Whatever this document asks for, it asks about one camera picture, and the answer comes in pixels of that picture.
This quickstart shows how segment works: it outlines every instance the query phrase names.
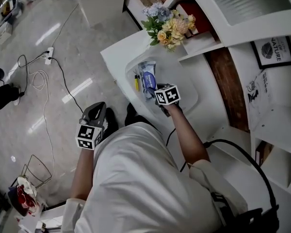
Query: shirt sleeve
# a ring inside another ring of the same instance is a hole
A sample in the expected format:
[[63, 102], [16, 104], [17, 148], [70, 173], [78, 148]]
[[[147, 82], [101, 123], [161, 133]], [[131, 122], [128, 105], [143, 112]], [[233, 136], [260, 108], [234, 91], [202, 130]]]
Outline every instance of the shirt sleeve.
[[246, 200], [218, 171], [213, 168], [209, 161], [199, 160], [191, 165], [190, 177], [210, 192], [215, 191], [223, 195], [230, 205], [234, 216], [248, 211]]
[[65, 205], [61, 233], [74, 233], [77, 221], [85, 205], [84, 200], [68, 199]]

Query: white box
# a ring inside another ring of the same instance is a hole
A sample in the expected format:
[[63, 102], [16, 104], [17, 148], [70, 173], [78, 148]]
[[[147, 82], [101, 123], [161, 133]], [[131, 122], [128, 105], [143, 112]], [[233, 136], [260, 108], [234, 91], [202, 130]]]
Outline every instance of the white box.
[[0, 27], [0, 45], [2, 45], [12, 35], [12, 25], [5, 22]]
[[155, 91], [155, 96], [158, 104], [169, 105], [181, 99], [178, 87], [174, 84], [169, 84]]
[[102, 128], [78, 124], [76, 141], [79, 148], [94, 150], [102, 139]]

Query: extension cord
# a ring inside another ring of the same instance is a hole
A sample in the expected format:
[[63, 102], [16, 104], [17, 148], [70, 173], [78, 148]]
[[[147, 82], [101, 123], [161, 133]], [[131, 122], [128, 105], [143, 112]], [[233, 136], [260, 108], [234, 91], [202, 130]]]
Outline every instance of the extension cord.
[[48, 48], [49, 53], [45, 56], [45, 65], [50, 65], [52, 62], [52, 57], [54, 53], [54, 47]]

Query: blue and white package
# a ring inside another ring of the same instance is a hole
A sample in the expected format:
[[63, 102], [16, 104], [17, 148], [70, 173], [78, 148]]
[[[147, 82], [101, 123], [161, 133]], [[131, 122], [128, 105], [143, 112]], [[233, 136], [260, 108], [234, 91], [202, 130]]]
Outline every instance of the blue and white package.
[[157, 90], [155, 66], [155, 61], [144, 61], [138, 64], [140, 79], [142, 81], [142, 92], [147, 102], [155, 99], [147, 90], [148, 87]]

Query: concrete floor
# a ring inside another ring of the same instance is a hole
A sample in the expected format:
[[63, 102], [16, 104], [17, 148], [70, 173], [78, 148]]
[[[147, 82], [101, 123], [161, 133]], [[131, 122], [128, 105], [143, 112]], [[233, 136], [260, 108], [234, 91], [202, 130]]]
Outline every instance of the concrete floor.
[[[5, 71], [7, 82], [25, 88], [25, 68], [16, 70], [10, 78], [7, 73], [17, 66], [17, 58], [25, 54], [30, 61], [51, 46], [62, 24], [76, 6], [75, 0], [40, 0], [25, 11], [13, 35], [0, 46], [0, 67]], [[87, 81], [89, 86], [75, 95], [82, 109], [99, 101], [105, 101], [114, 109], [116, 117], [123, 125], [126, 116], [127, 99], [124, 97], [100, 55], [100, 51], [117, 41], [138, 31], [127, 12], [108, 19], [94, 28], [86, 26], [85, 19], [77, 7], [65, 24], [54, 44], [54, 58], [60, 62], [70, 91]], [[49, 205], [66, 200], [79, 157], [80, 149], [75, 142], [75, 130], [81, 112], [73, 100], [64, 103], [67, 95], [62, 73], [53, 60], [50, 66], [39, 59], [31, 65], [30, 72], [44, 70], [48, 76], [49, 101], [45, 114], [48, 131], [54, 150], [55, 174], [52, 180], [39, 192]], [[35, 90], [29, 76], [28, 88], [19, 106], [8, 104], [0, 110], [0, 189], [8, 186], [21, 174], [22, 167], [32, 154], [40, 158], [53, 172], [52, 154], [43, 120], [43, 107], [47, 91]], [[33, 161], [31, 171], [40, 179], [48, 173]]]

